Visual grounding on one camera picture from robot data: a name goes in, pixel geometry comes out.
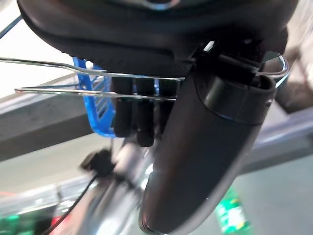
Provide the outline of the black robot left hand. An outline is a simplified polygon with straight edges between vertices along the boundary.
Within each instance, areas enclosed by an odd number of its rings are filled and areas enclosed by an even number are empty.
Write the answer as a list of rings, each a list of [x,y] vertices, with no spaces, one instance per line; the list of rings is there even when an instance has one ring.
[[[186,235],[234,181],[274,99],[259,74],[282,54],[295,0],[20,0],[46,43],[116,73],[117,137],[158,138],[139,224],[149,234]]]

